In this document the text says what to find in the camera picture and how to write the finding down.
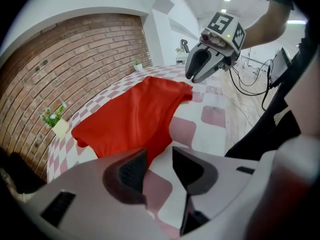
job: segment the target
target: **floor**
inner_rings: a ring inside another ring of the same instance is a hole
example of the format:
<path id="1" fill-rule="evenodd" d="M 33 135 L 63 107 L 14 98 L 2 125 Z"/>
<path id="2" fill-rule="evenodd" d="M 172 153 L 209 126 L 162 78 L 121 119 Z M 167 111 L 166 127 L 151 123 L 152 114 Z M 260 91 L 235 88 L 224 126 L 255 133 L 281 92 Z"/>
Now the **floor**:
<path id="1" fill-rule="evenodd" d="M 237 69 L 243 76 L 241 77 L 243 82 L 251 83 L 254 80 L 255 75 L 250 70 Z M 249 97 L 239 93 L 230 81 L 228 72 L 220 70 L 200 84 L 193 84 L 186 79 L 184 65 L 151 67 L 144 72 L 134 72 L 124 77 L 103 90 L 73 115 L 69 120 L 70 128 L 65 138 L 53 139 L 49 146 L 47 179 L 50 182 L 77 164 L 97 159 L 90 147 L 77 146 L 71 136 L 71 129 L 110 99 L 116 98 L 142 81 L 145 76 L 183 81 L 193 86 L 192 101 L 182 103 L 171 121 L 169 131 L 173 142 L 154 159 L 143 183 L 148 212 L 155 223 L 174 239 L 179 236 L 186 192 L 172 168 L 172 146 L 224 156 L 226 151 L 250 130 L 244 114 L 247 117 L 250 115 L 250 123 L 254 124 L 263 113 L 262 97 Z M 266 74 L 262 74 L 257 83 L 248 90 L 264 91 L 265 78 Z M 265 106 L 268 105 L 274 93 L 274 90 L 270 92 Z M 228 98 L 238 105 L 244 114 Z"/>

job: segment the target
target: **person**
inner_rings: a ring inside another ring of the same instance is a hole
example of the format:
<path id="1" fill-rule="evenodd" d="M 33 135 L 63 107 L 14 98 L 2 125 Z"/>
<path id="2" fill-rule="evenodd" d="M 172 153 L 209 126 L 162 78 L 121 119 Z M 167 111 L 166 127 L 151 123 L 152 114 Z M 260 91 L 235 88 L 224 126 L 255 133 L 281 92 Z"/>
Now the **person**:
<path id="1" fill-rule="evenodd" d="M 286 30 L 291 10 L 294 10 L 292 0 L 267 0 L 268 9 L 246 31 L 242 49 L 266 44 L 278 39 Z M 301 39 L 299 51 L 292 59 L 291 66 L 285 72 L 283 81 L 271 100 L 264 114 L 254 127 L 232 148 L 225 157 L 259 161 L 262 155 L 270 150 L 276 150 L 283 142 L 299 135 L 300 129 L 289 111 L 276 125 L 275 114 L 287 108 L 284 97 L 303 74 L 317 49 L 312 32 L 315 32 L 309 18 L 305 27 L 305 37 Z"/>

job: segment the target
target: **human arm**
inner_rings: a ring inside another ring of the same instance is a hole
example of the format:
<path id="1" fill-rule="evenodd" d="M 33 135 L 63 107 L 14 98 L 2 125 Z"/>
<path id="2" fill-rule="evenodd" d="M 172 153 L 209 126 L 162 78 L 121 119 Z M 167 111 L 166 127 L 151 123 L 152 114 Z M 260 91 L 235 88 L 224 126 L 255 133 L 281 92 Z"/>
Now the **human arm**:
<path id="1" fill-rule="evenodd" d="M 290 6 L 269 0 L 269 7 L 266 13 L 245 29 L 246 36 L 242 49 L 266 44 L 278 39 L 286 30 L 290 11 Z"/>

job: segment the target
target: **black t-shirt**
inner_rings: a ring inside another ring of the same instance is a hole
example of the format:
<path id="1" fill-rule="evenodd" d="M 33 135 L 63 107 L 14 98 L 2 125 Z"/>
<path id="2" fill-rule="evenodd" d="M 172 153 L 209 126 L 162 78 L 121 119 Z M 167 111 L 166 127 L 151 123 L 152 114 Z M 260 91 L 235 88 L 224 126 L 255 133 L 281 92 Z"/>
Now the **black t-shirt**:
<path id="1" fill-rule="evenodd" d="M 273 0 L 280 4 L 289 6 L 292 10 L 294 10 L 294 3 L 292 0 Z M 311 61 L 315 51 L 317 49 L 317 41 L 316 36 L 312 35 L 315 31 L 312 28 L 314 25 L 312 18 L 309 18 L 309 15 L 305 15 L 307 17 L 307 24 L 304 30 L 304 38 L 301 39 L 301 43 L 299 44 L 299 52 L 294 56 L 292 59 L 292 67 L 289 68 L 288 74 L 285 77 L 285 81 L 289 82 L 290 85 L 293 85 L 298 78 L 302 75 L 304 70 L 306 69 L 307 65 Z"/>

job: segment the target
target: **pink and white tablecloth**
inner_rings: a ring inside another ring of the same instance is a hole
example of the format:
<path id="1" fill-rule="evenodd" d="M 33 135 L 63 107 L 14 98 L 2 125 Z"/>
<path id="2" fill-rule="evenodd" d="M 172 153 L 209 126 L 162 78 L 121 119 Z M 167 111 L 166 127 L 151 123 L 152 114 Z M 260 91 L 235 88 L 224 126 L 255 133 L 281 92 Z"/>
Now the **pink and white tablecloth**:
<path id="1" fill-rule="evenodd" d="M 186 82 L 193 86 L 192 101 L 182 103 L 170 123 L 169 131 L 173 142 L 153 160 L 143 183 L 148 212 L 166 234 L 176 238 L 183 219 L 186 192 L 172 168 L 172 146 L 217 156 L 225 154 L 226 99 L 216 74 L 202 83 L 194 84 L 186 79 L 184 65 L 151 67 L 143 72 L 134 72 L 101 91 L 71 117 L 65 138 L 59 140 L 54 137 L 52 140 L 49 145 L 47 180 L 52 181 L 77 164 L 97 159 L 89 146 L 77 146 L 71 130 L 146 76 Z"/>

